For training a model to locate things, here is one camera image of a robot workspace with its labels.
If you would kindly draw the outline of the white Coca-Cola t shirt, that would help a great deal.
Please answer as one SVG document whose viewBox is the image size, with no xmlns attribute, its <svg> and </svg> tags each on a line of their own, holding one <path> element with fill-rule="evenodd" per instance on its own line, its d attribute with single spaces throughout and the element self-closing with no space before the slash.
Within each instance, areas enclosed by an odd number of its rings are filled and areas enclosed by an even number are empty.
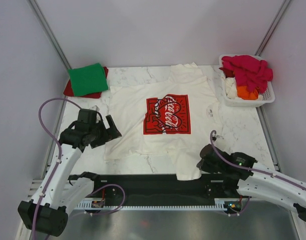
<svg viewBox="0 0 306 240">
<path fill-rule="evenodd" d="M 196 180 L 200 151 L 211 131 L 222 130 L 219 105 L 194 63 L 173 65 L 159 83 L 112 87 L 109 114 L 121 137 L 107 143 L 104 158 L 167 155 L 178 180 Z"/>
</svg>

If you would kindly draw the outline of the crimson pink t shirt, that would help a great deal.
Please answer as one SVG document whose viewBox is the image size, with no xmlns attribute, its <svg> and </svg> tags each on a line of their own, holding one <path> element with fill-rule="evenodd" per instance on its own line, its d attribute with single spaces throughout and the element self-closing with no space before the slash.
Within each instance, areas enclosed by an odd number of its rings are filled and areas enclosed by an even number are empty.
<svg viewBox="0 0 306 240">
<path fill-rule="evenodd" d="M 250 55 L 223 56 L 224 69 L 234 73 L 236 85 L 246 87 L 249 92 L 257 90 L 264 93 L 273 79 L 273 70 L 265 60 L 258 60 Z"/>
</svg>

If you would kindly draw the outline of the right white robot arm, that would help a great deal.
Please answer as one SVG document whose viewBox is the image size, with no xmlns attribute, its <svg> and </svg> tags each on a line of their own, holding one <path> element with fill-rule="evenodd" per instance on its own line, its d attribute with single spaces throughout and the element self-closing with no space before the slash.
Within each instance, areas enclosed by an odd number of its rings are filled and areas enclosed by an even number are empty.
<svg viewBox="0 0 306 240">
<path fill-rule="evenodd" d="M 223 193 L 261 199 L 297 213 L 306 222 L 306 182 L 293 179 L 242 153 L 228 154 L 208 144 L 200 152 L 197 167 L 222 174 Z"/>
</svg>

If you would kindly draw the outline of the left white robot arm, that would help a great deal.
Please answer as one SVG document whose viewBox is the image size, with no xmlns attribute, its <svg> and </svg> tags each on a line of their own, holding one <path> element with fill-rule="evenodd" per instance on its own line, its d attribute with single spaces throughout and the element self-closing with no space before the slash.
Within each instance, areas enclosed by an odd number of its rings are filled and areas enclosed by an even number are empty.
<svg viewBox="0 0 306 240">
<path fill-rule="evenodd" d="M 96 173 L 78 175 L 68 190 L 65 185 L 86 147 L 97 148 L 121 136 L 110 115 L 102 118 L 96 110 L 79 110 L 77 120 L 60 134 L 57 159 L 51 163 L 40 187 L 29 201 L 19 204 L 18 213 L 32 234 L 60 236 L 73 209 L 86 196 L 101 194 L 103 188 Z"/>
</svg>

